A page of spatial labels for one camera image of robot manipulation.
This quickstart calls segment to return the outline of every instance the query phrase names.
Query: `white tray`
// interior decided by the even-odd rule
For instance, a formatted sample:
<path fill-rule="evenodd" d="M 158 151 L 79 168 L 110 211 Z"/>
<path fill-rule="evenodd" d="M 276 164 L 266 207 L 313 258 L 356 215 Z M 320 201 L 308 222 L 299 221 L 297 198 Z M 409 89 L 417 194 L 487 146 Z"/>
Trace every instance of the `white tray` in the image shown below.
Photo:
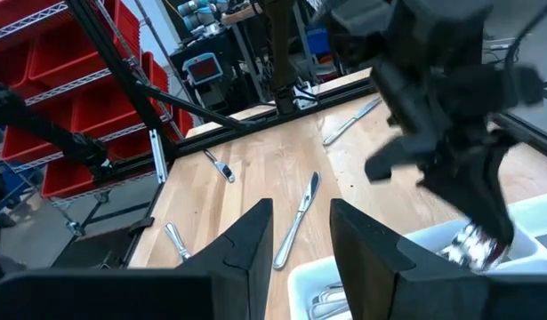
<path fill-rule="evenodd" d="M 535 237 L 547 234 L 547 195 L 511 204 L 509 212 L 516 223 L 516 234 L 508 253 L 510 261 L 488 274 L 547 274 L 547 249 Z M 466 220 L 453 220 L 406 235 L 420 246 L 437 252 L 451 243 Z M 340 282 L 334 256 L 300 265 L 288 278 L 292 320 L 308 320 L 312 299 L 329 284 Z"/>

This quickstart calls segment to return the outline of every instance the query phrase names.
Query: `metal shelving unit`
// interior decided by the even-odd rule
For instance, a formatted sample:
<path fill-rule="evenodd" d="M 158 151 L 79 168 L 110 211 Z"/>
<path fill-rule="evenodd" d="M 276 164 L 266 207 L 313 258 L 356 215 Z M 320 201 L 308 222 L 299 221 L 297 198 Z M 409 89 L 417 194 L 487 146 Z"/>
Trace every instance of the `metal shelving unit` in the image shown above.
<path fill-rule="evenodd" d="M 94 1 L 91 1 L 91 2 L 93 4 L 95 4 L 95 7 L 99 10 L 99 12 L 101 12 L 103 17 L 106 19 L 107 23 L 109 24 L 109 26 L 113 30 L 115 36 L 117 37 L 117 40 L 120 42 L 120 44 L 125 49 L 125 52 L 127 54 L 127 61 L 129 62 L 130 66 L 132 68 L 134 68 L 136 73 L 139 75 L 140 80 L 144 84 L 150 84 L 148 77 L 146 76 L 146 74 L 144 73 L 144 71 L 141 68 L 140 60 L 137 59 L 137 57 L 135 57 L 133 55 L 132 50 L 130 49 L 129 45 L 127 44 L 127 42 L 123 38 L 123 35 L 117 29 L 117 26 L 116 26 L 115 22 L 112 20 L 112 18 L 109 16 L 109 13 L 107 12 L 105 7 L 103 6 L 103 0 L 94 0 Z M 6 43 L 5 40 L 7 38 L 10 39 L 9 38 L 10 36 L 18 35 L 23 30 L 29 30 L 30 28 L 35 27 L 37 24 L 46 23 L 47 21 L 50 21 L 51 19 L 63 19 L 63 18 L 66 17 L 66 15 L 69 15 L 69 14 L 70 13 L 68 11 L 68 6 L 63 1 L 61 1 L 61 2 L 51 6 L 49 8 L 46 8 L 46 9 L 44 9 L 40 12 L 36 12 L 36 13 L 34 13 L 34 14 L 32 14 L 32 15 L 30 15 L 30 16 L 22 19 L 22 20 L 14 22 L 13 24 L 11 24 L 9 26 L 6 26 L 4 28 L 0 28 L 0 43 L 5 44 Z M 143 16 L 145 17 L 146 20 L 148 19 L 148 16 L 146 15 L 146 13 L 144 11 L 141 11 L 141 14 L 143 14 Z M 140 25 L 144 25 L 144 24 L 145 24 L 145 20 L 141 20 Z M 97 71 L 93 74 L 90 74 L 89 76 L 82 77 L 82 78 L 77 79 L 77 80 L 75 80 L 71 83 L 64 84 L 63 86 L 54 88 L 54 89 L 52 89 L 48 92 L 44 92 L 44 93 L 41 93 L 41 94 L 39 94 L 35 97 L 32 97 L 32 98 L 26 100 L 26 104 L 28 106 L 35 105 L 35 104 L 37 104 L 41 101 L 50 99 L 51 97 L 58 96 L 58 95 L 63 94 L 65 92 L 70 92 L 70 91 L 72 91 L 76 88 L 79 88 L 79 87 L 83 86 L 83 85 L 90 84 L 94 81 L 100 80 L 100 79 L 105 78 L 105 77 L 110 76 L 110 75 L 111 75 L 111 72 L 109 71 L 109 69 L 105 68 L 103 70 L 100 70 L 100 71 Z M 170 91 L 170 85 L 171 85 L 170 79 L 169 79 L 168 85 L 169 85 L 169 87 L 167 89 L 168 89 L 168 91 Z M 161 108 L 161 110 L 163 111 L 163 115 L 161 116 L 161 120 L 165 123 L 170 122 L 170 125 L 172 126 L 173 130 L 178 134 L 178 136 L 181 139 L 184 139 L 184 136 L 182 135 L 182 133 L 180 132 L 180 129 L 178 128 L 178 125 L 176 125 L 176 123 L 173 121 L 173 113 L 172 113 L 173 110 L 172 109 L 171 109 L 171 111 L 167 110 L 165 108 L 165 105 L 160 101 L 157 104 Z M 111 133 L 107 136 L 104 136 L 104 137 L 100 138 L 100 140 L 101 141 L 114 140 L 114 139 L 123 137 L 127 134 L 143 130 L 145 128 L 146 128 L 146 125 L 144 123 L 136 124 L 136 125 L 131 126 L 129 128 L 125 128 L 121 131 L 113 132 L 113 133 Z M 30 162 L 28 164 L 22 164 L 22 165 L 19 165 L 19 166 L 11 166 L 11 164 L 7 164 L 7 165 L 9 165 L 16 173 L 20 173 L 20 172 L 24 172 L 24 171 L 26 171 L 27 169 L 30 169 L 30 168 L 35 168 L 37 166 L 42 166 L 44 164 L 48 164 L 51 161 L 58 160 L 62 157 L 63 157 L 63 154 L 61 152 L 58 152 L 56 154 L 49 155 L 49 156 L 37 159 L 36 161 Z M 67 227 L 75 235 L 81 236 L 82 234 L 84 234 L 84 230 L 81 229 L 81 227 L 80 227 L 80 225 L 77 221 L 74 221 L 73 219 L 71 219 L 69 217 L 69 215 L 63 210 L 63 208 L 65 208 L 66 206 L 71 204 L 73 201 L 76 201 L 78 199 L 82 199 L 82 198 L 88 197 L 88 196 L 97 196 L 97 195 L 101 195 L 101 194 L 106 194 L 113 188 L 118 188 L 118 187 L 121 187 L 123 185 L 126 185 L 127 183 L 135 182 L 135 181 L 138 181 L 138 180 L 147 179 L 148 177 L 152 177 L 156 174 L 157 174 L 157 172 L 155 172 L 155 171 L 148 172 L 148 173 L 143 173 L 139 176 L 135 176 L 135 177 L 132 177 L 130 179 L 120 181 L 120 182 L 116 182 L 116 183 L 113 183 L 111 185 L 101 187 L 101 188 L 97 188 L 95 190 L 85 192 L 85 193 L 82 193 L 82 194 L 79 194 L 79 195 L 75 195 L 75 196 L 72 196 L 72 197 L 69 197 L 69 198 L 48 199 L 48 200 L 51 202 L 52 206 L 54 206 L 56 209 L 58 209 L 60 211 L 60 213 L 64 216 L 64 218 L 67 219 L 67 221 L 68 221 L 68 223 L 66 224 Z"/>

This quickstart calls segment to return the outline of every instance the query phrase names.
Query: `floor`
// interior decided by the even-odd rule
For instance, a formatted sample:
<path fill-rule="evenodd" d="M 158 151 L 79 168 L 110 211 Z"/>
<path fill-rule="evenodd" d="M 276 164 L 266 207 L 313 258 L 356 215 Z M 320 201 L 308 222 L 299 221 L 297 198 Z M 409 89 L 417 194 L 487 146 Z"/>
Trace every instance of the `floor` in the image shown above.
<path fill-rule="evenodd" d="M 528 17 L 532 17 L 546 2 L 547 0 L 498 1 L 495 12 L 487 23 L 488 32 L 497 38 L 514 36 Z M 534 63 L 547 78 L 547 20 L 523 43 L 520 61 Z M 516 112 L 529 121 L 547 126 L 547 102 L 542 110 Z M 97 215 L 147 202 L 154 195 L 156 186 L 156 179 L 151 177 L 117 188 L 112 191 L 110 202 L 103 205 Z M 73 219 L 83 221 L 96 203 L 93 197 L 87 197 L 75 201 L 66 211 Z M 96 234 L 128 225 L 142 217 L 145 210 L 91 225 L 87 232 Z M 15 210 L 12 217 L 18 221 L 18 226 L 3 232 L 1 253 L 22 261 L 31 268 L 50 266 L 72 237 L 60 213 L 38 196 Z M 542 240 L 547 244 L 547 236 Z"/>

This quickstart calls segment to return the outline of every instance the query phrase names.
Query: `screen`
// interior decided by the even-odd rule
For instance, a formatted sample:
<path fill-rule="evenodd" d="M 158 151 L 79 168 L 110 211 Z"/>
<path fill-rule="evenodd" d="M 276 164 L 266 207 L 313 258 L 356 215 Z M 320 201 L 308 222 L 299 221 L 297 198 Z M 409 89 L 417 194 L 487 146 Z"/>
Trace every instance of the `screen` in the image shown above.
<path fill-rule="evenodd" d="M 196 64 L 189 66 L 189 70 L 194 81 L 197 82 L 220 73 L 213 58 L 201 60 Z"/>

